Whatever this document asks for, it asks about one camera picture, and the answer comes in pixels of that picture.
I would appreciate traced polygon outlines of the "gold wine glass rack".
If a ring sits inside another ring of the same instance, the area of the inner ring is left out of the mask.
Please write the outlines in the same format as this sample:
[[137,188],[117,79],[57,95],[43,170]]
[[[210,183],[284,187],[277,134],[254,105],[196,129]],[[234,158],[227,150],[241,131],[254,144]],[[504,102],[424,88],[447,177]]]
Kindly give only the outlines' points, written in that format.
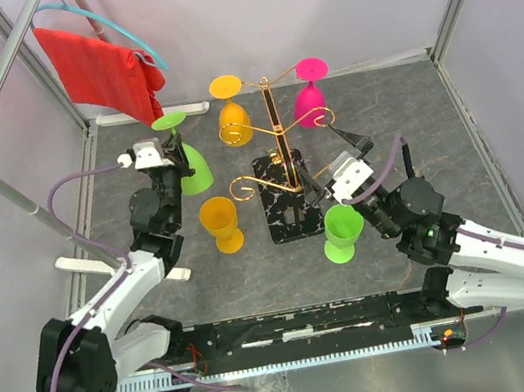
[[[272,80],[263,77],[257,83],[248,84],[261,91],[271,123],[270,128],[264,129],[253,126],[249,118],[253,136],[266,133],[274,138],[276,147],[251,162],[251,176],[237,177],[229,185],[230,195],[236,201],[243,203],[254,196],[260,197],[270,237],[277,245],[320,235],[324,231],[320,206],[311,206],[304,198],[297,173],[297,168],[304,167],[302,155],[289,145],[287,139],[288,132],[299,124],[295,118],[292,124],[284,124],[272,94],[272,85],[287,74],[283,72]],[[324,123],[317,127],[328,127],[336,119],[335,112],[327,106],[324,119]]]

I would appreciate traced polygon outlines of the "orange goblet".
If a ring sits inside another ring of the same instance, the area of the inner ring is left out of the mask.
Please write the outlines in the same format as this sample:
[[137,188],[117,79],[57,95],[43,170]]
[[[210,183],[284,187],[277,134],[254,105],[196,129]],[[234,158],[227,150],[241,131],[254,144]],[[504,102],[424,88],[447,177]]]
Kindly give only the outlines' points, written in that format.
[[243,247],[245,237],[239,229],[237,208],[231,199],[215,196],[205,201],[199,210],[199,220],[215,239],[220,252],[230,255]]
[[242,147],[253,138],[249,115],[241,105],[234,102],[241,88],[241,80],[227,74],[215,78],[209,85],[213,98],[224,101],[218,119],[219,137],[231,147]]

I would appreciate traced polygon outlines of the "magenta goblet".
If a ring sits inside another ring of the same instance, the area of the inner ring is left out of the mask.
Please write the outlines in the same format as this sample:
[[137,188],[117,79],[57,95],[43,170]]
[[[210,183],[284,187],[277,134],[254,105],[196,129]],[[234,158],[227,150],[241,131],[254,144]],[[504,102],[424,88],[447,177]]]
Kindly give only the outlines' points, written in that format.
[[311,129],[325,121],[326,101],[316,83],[325,78],[329,66],[318,57],[300,60],[295,66],[295,75],[306,83],[295,100],[294,118],[300,127]]

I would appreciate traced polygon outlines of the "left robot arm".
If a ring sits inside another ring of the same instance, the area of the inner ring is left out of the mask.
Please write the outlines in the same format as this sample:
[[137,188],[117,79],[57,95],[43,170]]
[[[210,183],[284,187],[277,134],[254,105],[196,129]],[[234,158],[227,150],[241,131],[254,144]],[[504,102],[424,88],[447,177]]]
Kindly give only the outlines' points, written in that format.
[[115,392],[121,380],[158,359],[182,361],[187,339],[181,322],[150,315],[123,335],[122,325],[146,295],[172,272],[183,245],[182,180],[193,174],[179,134],[140,141],[119,157],[117,168],[138,165],[152,181],[130,198],[133,242],[120,268],[68,319],[43,327],[37,392]]

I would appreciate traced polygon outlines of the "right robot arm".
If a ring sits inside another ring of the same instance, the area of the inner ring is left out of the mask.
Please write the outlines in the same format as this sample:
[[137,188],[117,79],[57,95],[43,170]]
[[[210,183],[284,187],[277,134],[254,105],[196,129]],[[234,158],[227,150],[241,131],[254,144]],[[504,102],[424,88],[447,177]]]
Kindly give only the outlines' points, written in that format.
[[373,172],[365,135],[336,133],[358,150],[329,164],[330,180],[318,182],[298,166],[308,200],[331,199],[350,206],[397,249],[426,266],[419,293],[427,315],[501,307],[524,308],[524,237],[497,231],[444,210],[444,196],[414,172],[407,141],[393,139],[384,169]]

